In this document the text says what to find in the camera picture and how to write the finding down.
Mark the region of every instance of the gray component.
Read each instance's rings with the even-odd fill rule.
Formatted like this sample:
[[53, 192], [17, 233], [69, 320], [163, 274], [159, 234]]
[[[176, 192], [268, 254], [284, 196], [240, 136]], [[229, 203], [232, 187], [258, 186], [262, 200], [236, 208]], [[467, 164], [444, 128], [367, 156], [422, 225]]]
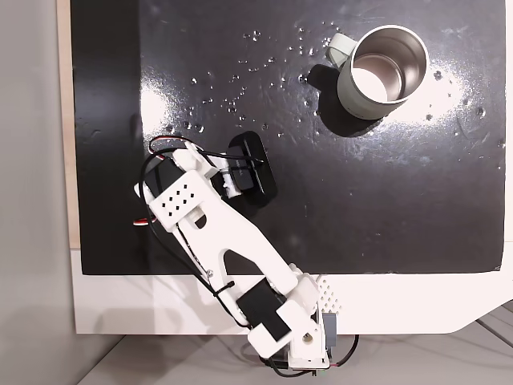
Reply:
[[337, 345], [337, 315], [335, 313], [322, 313], [324, 332], [326, 335], [326, 350]]

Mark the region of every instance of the white platform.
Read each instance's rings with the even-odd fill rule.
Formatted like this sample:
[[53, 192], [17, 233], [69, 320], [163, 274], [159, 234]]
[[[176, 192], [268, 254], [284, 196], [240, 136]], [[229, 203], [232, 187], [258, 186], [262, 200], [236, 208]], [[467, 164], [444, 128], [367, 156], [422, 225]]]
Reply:
[[[507, 4], [507, 20], [513, 6]], [[507, 36], [513, 26], [507, 22]], [[506, 89], [513, 93], [513, 47], [507, 39]], [[511, 97], [507, 137], [513, 136]], [[506, 170], [513, 169], [507, 148]], [[503, 264], [481, 274], [332, 275], [341, 299], [339, 334], [441, 334], [463, 328], [513, 299], [513, 178], [506, 179]], [[75, 321], [90, 334], [237, 334], [243, 330], [190, 276], [85, 276], [72, 250]], [[251, 285], [257, 276], [244, 276]]]

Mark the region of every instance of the stainless steel mug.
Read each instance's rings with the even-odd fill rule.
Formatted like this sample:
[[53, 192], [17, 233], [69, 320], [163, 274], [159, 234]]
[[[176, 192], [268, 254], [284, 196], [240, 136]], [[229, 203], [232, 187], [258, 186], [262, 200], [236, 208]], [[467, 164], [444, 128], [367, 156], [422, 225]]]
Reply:
[[357, 118], [380, 119], [418, 90], [429, 67], [424, 42], [402, 26], [380, 26], [358, 42], [335, 34], [328, 58], [341, 71], [337, 93]]

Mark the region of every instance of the cable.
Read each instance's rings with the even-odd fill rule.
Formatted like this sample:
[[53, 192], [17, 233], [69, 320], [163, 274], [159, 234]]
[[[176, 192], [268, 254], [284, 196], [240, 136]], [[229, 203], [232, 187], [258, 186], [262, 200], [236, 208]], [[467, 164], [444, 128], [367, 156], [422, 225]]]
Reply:
[[156, 228], [155, 226], [153, 225], [153, 222], [151, 220], [151, 211], [150, 211], [150, 208], [149, 206], [147, 205], [147, 202], [146, 202], [146, 198], [144, 196], [144, 190], [143, 190], [143, 184], [144, 184], [144, 176], [146, 175], [146, 168], [148, 167], [148, 165], [150, 164], [150, 162], [152, 160], [154, 160], [157, 156], [160, 156], [162, 154], [165, 154], [165, 153], [168, 153], [168, 152], [173, 152], [175, 151], [176, 149], [175, 148], [166, 148], [164, 150], [160, 150], [160, 151], [157, 151], [157, 152], [154, 152], [152, 154], [150, 154], [150, 156], [143, 162], [143, 165], [141, 166], [141, 172], [139, 174], [139, 198], [141, 200], [141, 203], [144, 205], [144, 208], [146, 209], [146, 221], [147, 221], [147, 225], [148, 227], [151, 229], [151, 232], [153, 233], [154, 237], [156, 238], [156, 240], [160, 243], [160, 245], [164, 248], [164, 250], [166, 250], [166, 252], [168, 252], [168, 254], [174, 258], [177, 262], [179, 262], [183, 267], [185, 267], [194, 277], [196, 277], [196, 279], [198, 281], [201, 282], [201, 284], [204, 286], [205, 289], [207, 289], [215, 298], [217, 298], [217, 300], [219, 301], [219, 303], [221, 304], [221, 306], [223, 307], [224, 311], [226, 311], [232, 318], [233, 320], [236, 322], [236, 324], [240, 327], [245, 327], [245, 328], [249, 328], [251, 329], [251, 326], [250, 325], [242, 325], [240, 324], [236, 319], [235, 317], [233, 317], [233, 314], [230, 313], [230, 311], [228, 310], [228, 308], [226, 307], [226, 305], [224, 304], [224, 302], [219, 298], [219, 296], [216, 294], [216, 291], [212, 288], [212, 286], [206, 282], [203, 277], [200, 275], [200, 273], [198, 273], [196, 271], [196, 269], [192, 266], [190, 266], [182, 257], [180, 257], [178, 254], [176, 254], [174, 251], [172, 251], [165, 243], [164, 241], [160, 238], [159, 234], [156, 232]]
[[481, 325], [482, 327], [484, 327], [486, 330], [488, 330], [490, 333], [492, 333], [495, 337], [500, 339], [506, 345], [508, 345], [509, 347], [513, 348], [513, 342], [511, 342], [506, 337], [502, 336], [498, 331], [496, 331], [495, 329], [492, 329], [491, 327], [489, 327], [486, 323], [484, 323], [480, 319], [476, 319], [475, 321], [478, 323], [478, 325]]
[[360, 335], [359, 334], [355, 334], [354, 335], [354, 342], [353, 342], [353, 345], [351, 346], [351, 349], [349, 349], [349, 351], [347, 352], [347, 355], [345, 355], [345, 357], [343, 359], [341, 359], [339, 362], [337, 362], [337, 363], [335, 363], [333, 365], [334, 367], [341, 367], [342, 365], [344, 365], [345, 363], [347, 363], [349, 361], [351, 356], [356, 351], [356, 348], [358, 346], [358, 341], [360, 341]]
[[284, 373], [283, 371], [280, 371], [280, 369], [277, 368], [276, 364], [274, 363], [271, 357], [269, 357], [269, 365], [277, 375], [279, 375], [280, 377], [284, 377], [286, 379], [292, 379], [294, 377], [301, 377], [302, 375], [314, 373], [314, 371], [298, 371], [297, 373], [292, 373], [291, 375], [289, 375], [287, 373]]
[[[196, 150], [202, 155], [216, 156], [218, 158], [233, 159], [233, 160], [252, 160], [252, 161], [260, 163], [260, 164], [264, 163], [263, 160], [260, 160], [254, 156], [228, 155], [228, 154], [220, 154], [218, 152], [205, 151], [201, 147], [199, 147], [197, 144], [195, 144], [192, 140], [185, 138], [183, 136], [178, 136], [178, 135], [159, 135], [159, 136], [155, 136], [154, 138], [152, 138], [150, 140], [150, 143], [148, 143], [148, 146], [147, 146], [148, 152], [150, 152], [150, 154], [155, 153], [155, 150], [153, 149], [152, 144], [154, 144], [157, 140], [184, 140], [191, 144], [194, 144], [196, 146]], [[157, 157], [161, 160], [164, 158], [163, 156], [157, 156]]]

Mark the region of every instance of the black surface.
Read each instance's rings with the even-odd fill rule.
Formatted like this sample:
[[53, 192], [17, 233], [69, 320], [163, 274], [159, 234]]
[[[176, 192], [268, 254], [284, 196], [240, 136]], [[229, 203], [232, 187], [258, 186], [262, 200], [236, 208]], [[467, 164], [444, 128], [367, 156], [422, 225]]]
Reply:
[[[83, 272], [182, 273], [131, 226], [143, 217], [143, 137], [181, 132], [224, 151], [251, 129], [279, 190], [253, 222], [287, 262], [332, 274], [497, 269], [504, 12], [503, 0], [73, 0]], [[384, 24], [424, 40], [432, 88], [357, 121], [323, 45], [337, 27], [357, 39]]]

